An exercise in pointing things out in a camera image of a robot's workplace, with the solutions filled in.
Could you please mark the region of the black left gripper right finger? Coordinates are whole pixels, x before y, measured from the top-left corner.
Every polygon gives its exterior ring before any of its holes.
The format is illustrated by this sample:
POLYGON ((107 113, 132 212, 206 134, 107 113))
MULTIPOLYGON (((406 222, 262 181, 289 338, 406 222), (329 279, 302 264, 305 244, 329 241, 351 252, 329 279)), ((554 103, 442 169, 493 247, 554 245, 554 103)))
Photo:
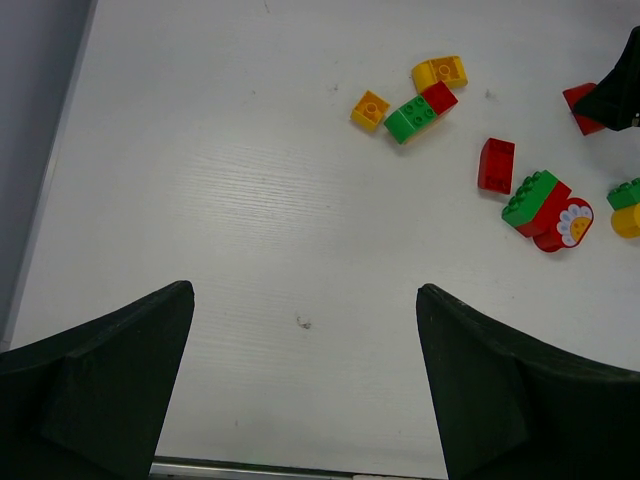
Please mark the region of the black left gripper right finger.
POLYGON ((639 374, 494 320, 434 284, 417 327, 451 479, 636 479, 639 374))

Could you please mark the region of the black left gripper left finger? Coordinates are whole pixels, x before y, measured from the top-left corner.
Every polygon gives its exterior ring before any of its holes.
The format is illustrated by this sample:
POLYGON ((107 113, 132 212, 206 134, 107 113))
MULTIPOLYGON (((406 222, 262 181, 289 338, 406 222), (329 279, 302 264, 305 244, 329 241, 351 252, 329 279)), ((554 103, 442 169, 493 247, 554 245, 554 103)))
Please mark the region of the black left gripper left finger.
POLYGON ((193 314, 177 281, 2 353, 2 478, 147 478, 193 314))

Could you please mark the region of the red long lego brick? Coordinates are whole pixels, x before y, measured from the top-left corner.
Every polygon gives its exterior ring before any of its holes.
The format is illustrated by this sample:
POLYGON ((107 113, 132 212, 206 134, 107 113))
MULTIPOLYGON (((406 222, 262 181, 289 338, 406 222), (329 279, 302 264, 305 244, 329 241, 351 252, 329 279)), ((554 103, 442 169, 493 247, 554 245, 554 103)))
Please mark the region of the red long lego brick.
POLYGON ((478 187, 482 190, 509 195, 512 188, 515 159, 513 142, 489 138, 479 161, 478 187))

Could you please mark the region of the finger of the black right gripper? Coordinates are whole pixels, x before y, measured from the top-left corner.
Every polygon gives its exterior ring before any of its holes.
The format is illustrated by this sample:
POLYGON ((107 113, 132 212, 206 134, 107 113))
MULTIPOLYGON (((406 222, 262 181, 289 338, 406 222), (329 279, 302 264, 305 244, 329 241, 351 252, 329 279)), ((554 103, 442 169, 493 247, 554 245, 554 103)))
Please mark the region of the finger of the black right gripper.
POLYGON ((629 35, 621 57, 593 90, 578 100, 573 113, 613 131, 639 126, 639 27, 629 35))

